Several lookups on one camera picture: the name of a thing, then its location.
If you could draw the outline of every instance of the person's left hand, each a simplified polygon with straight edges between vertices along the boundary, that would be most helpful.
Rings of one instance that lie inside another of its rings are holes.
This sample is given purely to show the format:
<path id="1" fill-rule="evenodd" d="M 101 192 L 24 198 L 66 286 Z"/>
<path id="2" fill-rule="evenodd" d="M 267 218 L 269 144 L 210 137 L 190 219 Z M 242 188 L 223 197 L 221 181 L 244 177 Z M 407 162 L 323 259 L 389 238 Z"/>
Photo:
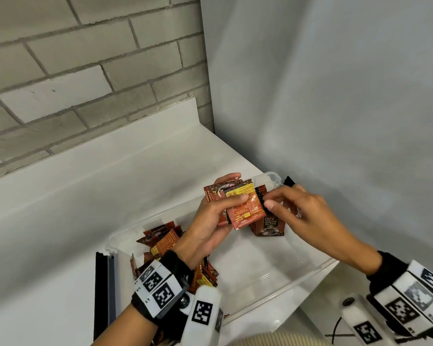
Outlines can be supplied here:
<path id="1" fill-rule="evenodd" d="M 240 177 L 240 173 L 230 173 L 216 179 L 215 183 Z M 173 251 L 190 269 L 195 269 L 199 262 L 209 255 L 233 228 L 232 225 L 217 227 L 221 212 L 241 205 L 247 199 L 248 194 L 242 194 L 208 203 L 204 197 L 190 226 L 175 244 Z"/>

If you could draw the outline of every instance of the beige fabric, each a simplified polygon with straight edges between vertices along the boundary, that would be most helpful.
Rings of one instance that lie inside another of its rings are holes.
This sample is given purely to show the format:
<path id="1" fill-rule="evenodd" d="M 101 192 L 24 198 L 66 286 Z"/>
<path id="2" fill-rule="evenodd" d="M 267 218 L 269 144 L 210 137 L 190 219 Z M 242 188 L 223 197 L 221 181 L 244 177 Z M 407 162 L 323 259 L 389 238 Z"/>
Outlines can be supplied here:
<path id="1" fill-rule="evenodd" d="M 330 346 L 330 343 L 311 336 L 276 331 L 274 333 L 253 335 L 235 341 L 230 346 Z"/>

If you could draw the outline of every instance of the hand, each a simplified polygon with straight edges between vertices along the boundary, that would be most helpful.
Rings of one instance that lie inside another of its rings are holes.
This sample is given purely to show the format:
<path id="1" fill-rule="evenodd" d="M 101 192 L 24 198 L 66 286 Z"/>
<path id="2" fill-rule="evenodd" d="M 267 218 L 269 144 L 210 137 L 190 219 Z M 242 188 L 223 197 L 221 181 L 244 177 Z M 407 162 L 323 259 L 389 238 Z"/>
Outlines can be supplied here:
<path id="1" fill-rule="evenodd" d="M 215 183 L 240 178 L 240 173 L 230 173 Z M 202 259 L 209 255 L 231 232 L 233 226 L 219 226 L 220 214 L 223 210 L 245 203 L 248 194 L 228 197 L 208 203 L 204 197 L 200 202 L 196 215 L 183 236 L 176 242 L 173 251 L 190 269 L 195 269 Z"/>
<path id="2" fill-rule="evenodd" d="M 382 258 L 377 250 L 355 238 L 335 217 L 323 197 L 295 185 L 272 190 L 263 200 L 268 210 L 316 249 L 367 275 L 380 268 Z M 301 218 L 296 216 L 297 208 L 301 209 Z"/>

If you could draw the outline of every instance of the wrist strap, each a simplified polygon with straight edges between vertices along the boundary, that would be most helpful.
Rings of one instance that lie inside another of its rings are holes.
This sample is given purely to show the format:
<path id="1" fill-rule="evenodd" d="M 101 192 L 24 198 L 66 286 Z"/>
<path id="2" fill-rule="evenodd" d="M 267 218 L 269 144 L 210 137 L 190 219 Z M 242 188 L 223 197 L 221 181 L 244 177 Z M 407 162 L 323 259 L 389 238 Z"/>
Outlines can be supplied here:
<path id="1" fill-rule="evenodd" d="M 135 281 L 132 306 L 156 325 L 188 290 L 194 273 L 169 250 Z"/>

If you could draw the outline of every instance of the white countertop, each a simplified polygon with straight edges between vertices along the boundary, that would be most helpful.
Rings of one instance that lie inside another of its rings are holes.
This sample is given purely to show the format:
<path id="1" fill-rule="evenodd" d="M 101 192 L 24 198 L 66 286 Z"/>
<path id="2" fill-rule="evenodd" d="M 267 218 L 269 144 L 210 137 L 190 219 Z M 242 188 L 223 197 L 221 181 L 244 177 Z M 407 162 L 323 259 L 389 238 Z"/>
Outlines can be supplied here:
<path id="1" fill-rule="evenodd" d="M 0 179 L 0 345 L 89 345 L 105 238 L 230 172 L 261 173 L 190 99 Z M 224 326 L 220 344 L 275 329 L 330 269 Z"/>

